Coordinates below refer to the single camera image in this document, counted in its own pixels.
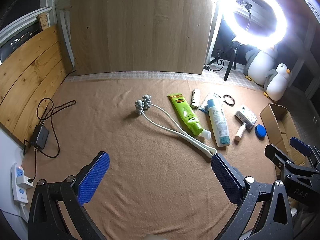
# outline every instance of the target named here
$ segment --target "black cable bundle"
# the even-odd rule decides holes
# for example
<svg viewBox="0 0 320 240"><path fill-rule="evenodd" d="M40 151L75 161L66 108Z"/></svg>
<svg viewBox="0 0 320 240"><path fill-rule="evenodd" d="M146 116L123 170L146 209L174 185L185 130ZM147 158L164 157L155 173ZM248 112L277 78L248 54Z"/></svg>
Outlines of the black cable bundle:
<svg viewBox="0 0 320 240"><path fill-rule="evenodd" d="M39 111L39 106L40 104L42 103L42 101L44 100L49 100L51 103L52 103L52 106L50 108L50 110L45 114L45 116L42 118L42 117L39 117L39 114L38 114L38 111ZM49 119L50 118L50 121L51 121L51 127L52 127L52 131L53 131L53 134L54 134L54 137L56 138L56 141L57 141L57 145L58 145L58 152L55 156L50 156L50 155L47 155L45 154L42 150L40 150L38 147L35 147L35 175L33 177L33 179L28 179L29 182L33 182L36 178L36 173L37 173L37 154L36 154L36 151L38 150L39 152L41 152L43 155L47 156L48 158L56 158L59 156L60 154L60 145L59 145L59 141L58 141L58 138L57 138L57 134L56 134L56 131L54 130L54 127L53 127L53 122L52 122L52 117L60 112L61 110L67 108L67 107L70 107L70 106L74 106L76 104L76 101L75 100L71 100L61 106L56 106L54 107L54 103L52 101L51 98L43 98L39 104L38 104L38 107L37 107L37 117L38 119L40 120L40 124L43 125L44 124L44 121ZM29 143L29 141L27 140L24 140L24 150L23 150L23 153L24 155L26 154L26 142Z"/></svg>

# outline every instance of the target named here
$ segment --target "white penguin plush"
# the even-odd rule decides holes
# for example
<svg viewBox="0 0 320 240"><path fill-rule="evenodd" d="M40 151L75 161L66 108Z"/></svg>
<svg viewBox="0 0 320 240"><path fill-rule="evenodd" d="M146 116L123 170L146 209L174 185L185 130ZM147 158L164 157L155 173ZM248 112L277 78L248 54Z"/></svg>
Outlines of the white penguin plush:
<svg viewBox="0 0 320 240"><path fill-rule="evenodd" d="M271 100L278 101L284 94L292 73L285 64L279 64L277 69L272 69L266 74L264 95Z"/></svg>
<svg viewBox="0 0 320 240"><path fill-rule="evenodd" d="M245 54L247 64L244 68L244 75L258 85L264 85L266 73L273 69L277 57L278 47L276 45L264 51L259 49L249 50Z"/></svg>

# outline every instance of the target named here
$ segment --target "black tripod leg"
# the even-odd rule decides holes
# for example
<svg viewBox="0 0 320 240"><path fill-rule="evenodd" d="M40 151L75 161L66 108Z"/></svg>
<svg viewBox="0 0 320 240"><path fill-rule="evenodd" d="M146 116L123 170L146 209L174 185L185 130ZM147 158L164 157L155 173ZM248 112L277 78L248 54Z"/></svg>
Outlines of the black tripod leg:
<svg viewBox="0 0 320 240"><path fill-rule="evenodd" d="M233 62L235 61L235 58L236 58L236 53L235 53L235 50L233 50L232 55L231 55L231 59L228 64L226 74L224 75L224 78L223 78L224 81L227 81L227 79L228 79L228 76L230 74L230 70L232 68Z"/></svg>
<svg viewBox="0 0 320 240"><path fill-rule="evenodd" d="M207 65L211 65L213 63L216 63L218 61L218 57L214 58L213 60L211 60Z"/></svg>
<svg viewBox="0 0 320 240"><path fill-rule="evenodd" d="M234 62L233 62L233 69L236 69L236 66L237 66L237 52L238 52L238 50L235 49L235 54L236 54L236 56L235 56L235 60L234 60Z"/></svg>

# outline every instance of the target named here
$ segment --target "power cord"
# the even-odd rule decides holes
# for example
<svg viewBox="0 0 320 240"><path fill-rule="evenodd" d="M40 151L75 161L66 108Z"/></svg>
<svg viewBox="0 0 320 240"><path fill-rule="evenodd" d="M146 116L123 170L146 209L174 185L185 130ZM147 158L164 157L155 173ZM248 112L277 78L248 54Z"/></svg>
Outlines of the power cord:
<svg viewBox="0 0 320 240"><path fill-rule="evenodd" d="M44 118L42 118L42 117L39 117L38 111L39 111L39 106L40 106L40 104L41 104L42 101L44 101L44 100L49 100L49 101L52 103L52 106L51 106L50 110L45 114ZM56 157L59 156L59 154L60 154L60 144L59 144L59 141L58 141L58 137L57 137L56 131L54 130L54 126L53 126L53 122L52 122L52 117L53 117L56 113L60 112L61 110L65 109L65 108L67 108L67 107L70 107L70 106L74 106L75 104L76 104L76 101L75 101L75 100L71 100L71 101L69 101L69 102L67 102L67 103L65 103L65 104L63 104L63 105L61 105L61 106L56 106L56 107L54 107L54 103L53 103L53 101L52 101L51 98L43 98L43 99L39 102L38 107L37 107L37 112L36 112L36 113L37 113L37 117L38 117L38 119L40 120L40 124L41 124L41 125L44 124L44 121L45 121L45 120L47 120L47 119L50 118L52 131L53 131L54 137L56 138L57 145L58 145L58 152L57 152L57 154L56 154L55 156L50 156L50 155L45 154L41 149L39 149L39 147L35 147L35 146L33 145L33 146L35 147L35 175L34 175L33 179L28 179L28 182L33 182L33 181L35 180L35 178L36 178L36 172L37 172L36 152L37 152L37 151L41 152L43 155L47 156L48 158L56 158ZM30 142L27 141L27 140L24 140L24 141L23 141L23 143L24 143L24 150L23 150L23 151L24 151L24 152L23 152L24 155L26 154L26 142L27 142L27 143L30 143Z"/></svg>
<svg viewBox="0 0 320 240"><path fill-rule="evenodd" d="M72 73L74 73L74 72L76 72L76 70L73 70L73 71L69 72L69 74L65 76L65 78L63 79L63 81L64 81L70 74L72 74ZM45 110L44 110L44 112L43 112L43 114L42 114L42 117L43 117L44 114L47 112L47 109L48 109L48 106L46 106L46 108L45 108Z"/></svg>
<svg viewBox="0 0 320 240"><path fill-rule="evenodd" d="M250 24L251 24L251 18L252 18L252 16L251 16L251 12L250 12L250 9L249 8L247 8L247 10L248 10L248 13L249 13L249 22L248 22L248 25L247 25L247 27L246 27L246 31L248 31L249 30L249 27L250 27Z"/></svg>
<svg viewBox="0 0 320 240"><path fill-rule="evenodd" d="M221 66L221 65L222 65L222 67L221 67L220 69L218 69L218 70L211 69L211 68L210 68L211 62L210 62L208 65L204 65L204 66L207 67L208 70L210 70L210 71L217 72L217 71L222 70L223 67L224 67L224 58L222 58L222 57L224 57L225 52L221 52L221 49L217 49L217 54L218 54L218 55L215 57L216 62L217 62L217 65L218 65L218 66Z"/></svg>
<svg viewBox="0 0 320 240"><path fill-rule="evenodd" d="M22 219L26 222L26 223L28 223L28 221L29 221L29 216L27 216L27 214L26 214L26 211L25 211L25 209L24 209L24 206L25 206L25 204L24 203L22 203L22 202L20 202L20 210L22 211Z"/></svg>

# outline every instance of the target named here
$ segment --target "brown blanket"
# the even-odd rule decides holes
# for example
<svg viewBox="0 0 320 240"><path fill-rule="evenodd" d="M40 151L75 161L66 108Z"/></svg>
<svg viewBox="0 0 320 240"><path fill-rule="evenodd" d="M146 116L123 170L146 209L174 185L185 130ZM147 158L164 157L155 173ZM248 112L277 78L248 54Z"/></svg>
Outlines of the brown blanket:
<svg viewBox="0 0 320 240"><path fill-rule="evenodd" d="M36 180L63 181L76 175L99 151L110 155L110 168L92 200L85 204L98 228L109 240L142 239L146 234L160 234L167 239L214 239L231 217L231 204L213 173L208 159L185 140L150 124L134 112L134 102L144 94L152 103L177 117L167 95L181 92L190 101L194 88L201 90L201 102L210 91L236 100L234 107L223 105L230 131L231 145L218 149L244 176L273 183L275 167L264 155L268 138L259 140L254 131L245 131L236 144L233 137L241 123L234 116L241 104L257 116L269 103L262 92L235 86L183 80L104 80L64 82L53 97L55 105L75 99L76 105L53 117L61 152L55 159L37 154ZM205 129L212 131L210 119L197 110ZM146 115L153 121L174 128L159 110ZM57 145L50 122L44 151L55 155ZM206 144L215 146L214 137ZM34 152L23 161L29 177L34 174ZM28 190L31 202L33 189ZM72 234L79 238L65 207L62 212ZM257 218L257 210L252 218ZM249 226L254 225L251 219Z"/></svg>

